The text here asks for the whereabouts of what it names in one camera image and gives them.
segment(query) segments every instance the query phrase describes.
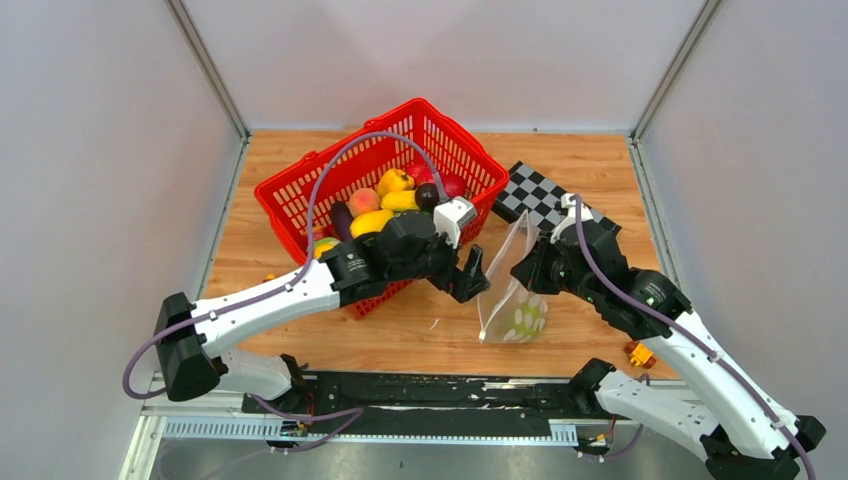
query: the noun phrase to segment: red basket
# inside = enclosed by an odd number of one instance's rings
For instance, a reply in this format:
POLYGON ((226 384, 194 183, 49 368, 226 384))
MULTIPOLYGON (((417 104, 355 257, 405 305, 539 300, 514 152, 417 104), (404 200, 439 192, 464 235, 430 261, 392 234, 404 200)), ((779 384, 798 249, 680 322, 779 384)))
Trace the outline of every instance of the red basket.
MULTIPOLYGON (((271 228, 296 262, 302 265, 306 261, 306 208, 318 174, 353 139, 382 130, 417 143, 430 155, 439 172, 465 178, 469 192, 474 195, 471 201, 477 217, 463 229, 462 243, 483 229, 495 197, 509 181, 509 174, 468 131, 439 113, 427 100, 414 98, 368 120, 361 130, 335 145, 307 153, 299 162, 256 187, 254 195, 270 217, 271 228)), ((353 147, 336 162, 321 184, 315 204, 315 225, 330 225, 330 205, 334 201, 347 201, 358 188, 375 187, 388 169, 402 169, 417 157, 412 147, 392 138, 369 139, 353 147)), ((356 302, 353 312, 357 316, 366 315, 409 283, 393 283, 381 297, 356 302)))

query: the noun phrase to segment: wooden tabletop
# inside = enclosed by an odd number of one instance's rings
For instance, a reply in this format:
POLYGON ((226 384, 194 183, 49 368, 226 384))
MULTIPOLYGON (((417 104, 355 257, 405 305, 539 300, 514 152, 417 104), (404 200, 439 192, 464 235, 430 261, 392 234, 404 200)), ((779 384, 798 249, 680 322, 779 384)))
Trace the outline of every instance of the wooden tabletop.
MULTIPOLYGON (((322 150, 350 132, 267 131, 254 135, 206 297, 227 295, 282 275, 297 265, 280 245, 253 197, 258 183, 322 150)), ((659 269, 625 139, 618 135, 478 134, 506 168, 523 161, 622 226, 618 238, 633 266, 659 269)), ((500 248, 507 223, 492 214, 474 241, 485 265, 500 248)), ((626 335, 609 327, 592 307, 570 295, 549 300, 548 321, 530 343, 481 344, 475 300, 457 304, 429 282, 413 283, 367 317, 344 310, 310 315, 266 331, 240 345, 265 354, 294 355, 323 370, 573 376, 590 358, 614 363, 631 375, 622 348, 626 335)), ((677 378, 665 364, 650 371, 677 378)))

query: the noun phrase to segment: peach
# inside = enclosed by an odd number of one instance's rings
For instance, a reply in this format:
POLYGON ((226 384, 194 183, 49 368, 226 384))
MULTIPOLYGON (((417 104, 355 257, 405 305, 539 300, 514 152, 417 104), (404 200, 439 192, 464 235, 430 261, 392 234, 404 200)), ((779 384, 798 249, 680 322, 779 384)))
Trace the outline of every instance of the peach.
POLYGON ((380 209, 380 195, 373 188, 360 188, 350 196, 347 208, 354 217, 377 211, 380 209))

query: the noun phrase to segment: black and white checkered board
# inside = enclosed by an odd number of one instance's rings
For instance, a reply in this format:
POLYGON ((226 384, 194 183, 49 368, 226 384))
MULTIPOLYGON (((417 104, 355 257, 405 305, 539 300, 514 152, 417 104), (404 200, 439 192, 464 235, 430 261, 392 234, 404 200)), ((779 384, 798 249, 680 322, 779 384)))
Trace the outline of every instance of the black and white checkered board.
MULTIPOLYGON (((509 183, 498 194, 492 212, 508 223, 512 223, 527 210, 530 223, 539 227, 540 230, 550 231, 560 221, 560 215, 554 207, 566 193, 564 188, 534 170, 530 165, 518 162, 509 169, 509 183)), ((611 231, 621 229, 594 208, 589 207, 589 210, 596 222, 608 227, 611 231)))

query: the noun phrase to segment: plastic bag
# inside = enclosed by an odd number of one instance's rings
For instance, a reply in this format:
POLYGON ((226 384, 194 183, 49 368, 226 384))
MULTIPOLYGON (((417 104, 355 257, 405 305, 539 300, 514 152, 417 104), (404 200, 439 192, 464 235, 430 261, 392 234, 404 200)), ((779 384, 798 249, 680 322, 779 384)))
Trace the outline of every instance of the plastic bag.
POLYGON ((512 267, 530 253, 538 235, 539 229, 530 223, 525 211, 512 224, 489 265, 486 277, 491 287, 477 296, 481 342, 529 342, 544 328, 548 302, 544 296, 528 292, 510 274, 512 267))

